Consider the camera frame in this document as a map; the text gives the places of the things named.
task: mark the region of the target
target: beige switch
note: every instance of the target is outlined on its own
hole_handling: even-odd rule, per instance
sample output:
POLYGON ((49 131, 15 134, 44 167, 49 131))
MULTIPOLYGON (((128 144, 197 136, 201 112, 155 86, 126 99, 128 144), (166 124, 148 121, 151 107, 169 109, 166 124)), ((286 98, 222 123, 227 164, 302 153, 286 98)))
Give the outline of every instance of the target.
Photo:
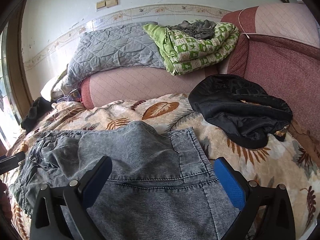
POLYGON ((101 8, 110 8, 115 5, 118 5, 118 0, 103 0, 97 2, 97 10, 101 8))

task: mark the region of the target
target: beige blanket with leaf pattern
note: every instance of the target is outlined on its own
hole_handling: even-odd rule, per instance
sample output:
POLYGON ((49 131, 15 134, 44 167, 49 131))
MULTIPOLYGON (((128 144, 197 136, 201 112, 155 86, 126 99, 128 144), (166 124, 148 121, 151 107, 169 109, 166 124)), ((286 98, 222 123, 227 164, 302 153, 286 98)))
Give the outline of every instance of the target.
MULTIPOLYGON (((268 145, 263 149, 245 149, 194 112, 186 94, 166 95, 148 101, 116 101, 92 110, 85 110, 82 104, 76 102, 53 106, 55 109, 43 117, 20 144, 25 143, 30 149, 40 133, 46 130, 112 130, 137 120, 153 126, 160 134, 193 127, 210 160, 225 157, 247 180, 254 179, 261 186, 276 187, 280 183, 287 186, 297 239, 319 214, 320 170, 290 134, 287 134, 284 142, 269 135, 268 145)), ((8 185, 14 183, 21 168, 6 173, 3 181, 8 185)), ((17 205, 12 194, 8 194, 14 214, 13 223, 22 238, 28 239, 31 220, 17 205)))

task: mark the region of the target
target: silver screw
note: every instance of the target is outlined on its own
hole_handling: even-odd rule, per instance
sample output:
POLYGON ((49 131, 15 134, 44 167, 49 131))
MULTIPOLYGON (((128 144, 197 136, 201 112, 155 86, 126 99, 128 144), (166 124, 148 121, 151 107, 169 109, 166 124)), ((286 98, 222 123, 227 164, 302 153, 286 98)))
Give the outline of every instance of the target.
POLYGON ((42 184, 42 185, 40 186, 40 189, 41 189, 41 190, 45 190, 45 189, 47 189, 47 187, 48 187, 47 184, 42 184))
POLYGON ((251 187, 257 187, 258 183, 256 183, 254 180, 250 180, 250 181, 249 181, 249 185, 250 185, 251 187))
POLYGON ((71 187, 77 186, 78 185, 78 181, 76 179, 74 179, 74 180, 70 181, 69 185, 71 187))
POLYGON ((286 189, 285 184, 279 184, 279 188, 282 190, 285 190, 286 189))

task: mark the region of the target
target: jeans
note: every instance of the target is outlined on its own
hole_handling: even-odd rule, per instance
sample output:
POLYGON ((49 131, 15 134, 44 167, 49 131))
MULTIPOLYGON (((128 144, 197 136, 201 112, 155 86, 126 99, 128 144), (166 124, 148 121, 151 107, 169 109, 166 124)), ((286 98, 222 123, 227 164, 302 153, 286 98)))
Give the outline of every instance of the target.
POLYGON ((79 180, 104 155, 113 170, 87 212, 106 239, 221 239, 239 213, 192 128, 159 135, 141 121, 117 130, 42 133, 10 190, 32 215, 41 183, 79 180))

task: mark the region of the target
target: green fabric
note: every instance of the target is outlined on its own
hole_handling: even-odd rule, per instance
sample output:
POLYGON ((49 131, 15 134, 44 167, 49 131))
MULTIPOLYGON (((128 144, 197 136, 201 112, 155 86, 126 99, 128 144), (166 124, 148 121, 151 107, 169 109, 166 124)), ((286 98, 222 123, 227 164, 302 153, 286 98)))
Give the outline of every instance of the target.
POLYGON ((231 23, 217 23, 211 40, 197 40, 182 31, 154 24, 143 28, 159 47, 167 71, 172 75, 186 74, 222 61, 233 51, 240 35, 231 23))

